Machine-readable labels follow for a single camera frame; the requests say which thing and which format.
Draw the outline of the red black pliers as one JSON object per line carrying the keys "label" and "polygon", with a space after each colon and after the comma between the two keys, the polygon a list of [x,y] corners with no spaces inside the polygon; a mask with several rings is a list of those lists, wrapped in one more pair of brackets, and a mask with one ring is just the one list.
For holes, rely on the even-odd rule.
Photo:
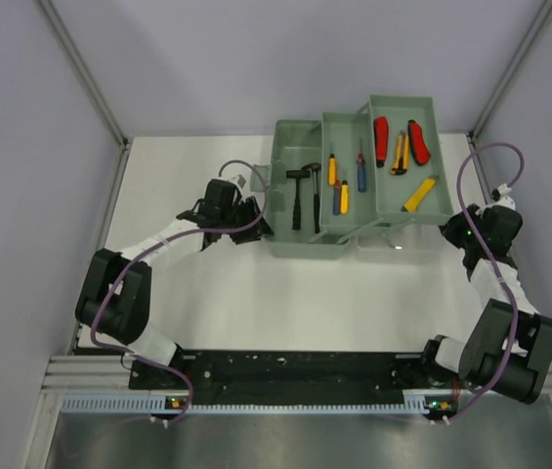
{"label": "red black pliers", "polygon": [[380,115],[373,120],[375,165],[382,168],[387,159],[389,145],[389,119]]}

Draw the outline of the yellow black screwdriver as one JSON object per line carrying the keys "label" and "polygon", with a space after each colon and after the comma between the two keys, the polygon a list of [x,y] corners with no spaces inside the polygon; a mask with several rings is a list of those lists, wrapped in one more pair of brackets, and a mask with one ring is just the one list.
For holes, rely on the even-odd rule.
{"label": "yellow black screwdriver", "polygon": [[337,161],[335,156],[334,145],[329,144],[329,157],[328,157],[328,184],[334,187],[337,183]]}

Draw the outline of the yellow utility knife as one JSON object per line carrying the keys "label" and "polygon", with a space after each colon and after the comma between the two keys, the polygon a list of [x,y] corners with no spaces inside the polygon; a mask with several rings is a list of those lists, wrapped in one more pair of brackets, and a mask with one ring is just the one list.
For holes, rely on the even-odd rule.
{"label": "yellow utility knife", "polygon": [[427,196],[427,194],[434,188],[438,181],[438,176],[433,175],[426,178],[420,186],[414,191],[414,193],[408,198],[408,200],[403,204],[401,211],[402,212],[416,212],[418,206]]}

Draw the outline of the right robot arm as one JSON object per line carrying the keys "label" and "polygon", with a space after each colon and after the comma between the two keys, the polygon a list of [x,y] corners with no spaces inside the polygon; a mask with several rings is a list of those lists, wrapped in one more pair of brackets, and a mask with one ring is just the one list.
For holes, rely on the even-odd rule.
{"label": "right robot arm", "polygon": [[482,314],[466,342],[438,335],[427,341],[419,375],[439,387],[458,377],[523,404],[539,397],[552,362],[552,319],[528,300],[512,241],[523,226],[522,216],[501,204],[467,206],[440,227],[441,235],[464,251],[463,267],[477,291]]}

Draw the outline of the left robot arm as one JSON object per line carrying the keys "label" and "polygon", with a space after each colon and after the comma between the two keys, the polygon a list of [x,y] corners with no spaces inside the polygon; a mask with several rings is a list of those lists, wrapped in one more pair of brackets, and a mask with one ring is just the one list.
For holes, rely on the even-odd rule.
{"label": "left robot arm", "polygon": [[213,179],[192,209],[157,234],[112,251],[98,250],[76,303],[76,319],[104,334],[119,347],[152,362],[150,375],[163,387],[184,378],[184,364],[174,358],[180,346],[150,321],[152,279],[180,260],[208,248],[227,235],[233,243],[272,235],[255,196],[245,197],[233,180]]}

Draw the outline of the orange utility knife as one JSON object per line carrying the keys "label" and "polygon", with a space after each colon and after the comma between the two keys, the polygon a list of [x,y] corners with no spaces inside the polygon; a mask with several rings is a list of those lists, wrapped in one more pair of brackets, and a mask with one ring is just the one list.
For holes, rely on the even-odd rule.
{"label": "orange utility knife", "polygon": [[401,131],[397,138],[396,155],[390,173],[393,176],[402,176],[408,170],[409,162],[409,137],[405,131]]}

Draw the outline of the black rubber mallet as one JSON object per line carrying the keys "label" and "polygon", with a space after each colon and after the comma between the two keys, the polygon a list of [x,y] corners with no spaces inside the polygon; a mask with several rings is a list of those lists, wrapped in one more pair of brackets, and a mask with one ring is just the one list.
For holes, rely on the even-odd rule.
{"label": "black rubber mallet", "polygon": [[310,177],[307,169],[287,170],[286,179],[295,181],[295,197],[292,212],[292,230],[301,230],[301,181]]}

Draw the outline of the steel claw hammer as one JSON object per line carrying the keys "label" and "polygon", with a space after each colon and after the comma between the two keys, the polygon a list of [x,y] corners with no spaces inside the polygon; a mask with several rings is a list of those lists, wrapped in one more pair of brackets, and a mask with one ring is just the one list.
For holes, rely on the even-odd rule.
{"label": "steel claw hammer", "polygon": [[320,227],[319,227],[320,195],[319,195],[319,190],[318,190],[318,188],[319,188],[318,180],[319,180],[319,172],[320,172],[320,169],[321,169],[321,165],[318,162],[313,162],[313,163],[306,164],[304,166],[304,169],[309,171],[309,173],[311,175],[311,178],[312,178],[312,181],[313,181],[314,231],[315,231],[316,234],[318,234],[320,232]]}

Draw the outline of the green plastic toolbox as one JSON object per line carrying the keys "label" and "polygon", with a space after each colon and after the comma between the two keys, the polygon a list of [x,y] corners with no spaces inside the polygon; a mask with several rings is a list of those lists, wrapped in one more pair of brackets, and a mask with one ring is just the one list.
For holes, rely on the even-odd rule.
{"label": "green plastic toolbox", "polygon": [[434,102],[372,95],[357,111],[276,123],[251,189],[269,198],[278,258],[332,260],[361,238],[397,247],[404,229],[453,215]]}

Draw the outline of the yellow handle screwdriver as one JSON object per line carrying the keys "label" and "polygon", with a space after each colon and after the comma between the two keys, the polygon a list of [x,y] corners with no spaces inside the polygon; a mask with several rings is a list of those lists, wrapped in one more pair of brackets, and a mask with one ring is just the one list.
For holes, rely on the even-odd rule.
{"label": "yellow handle screwdriver", "polygon": [[349,212],[349,206],[350,206],[350,189],[349,184],[346,180],[343,180],[341,182],[340,186],[341,192],[340,192],[340,214],[346,215]]}

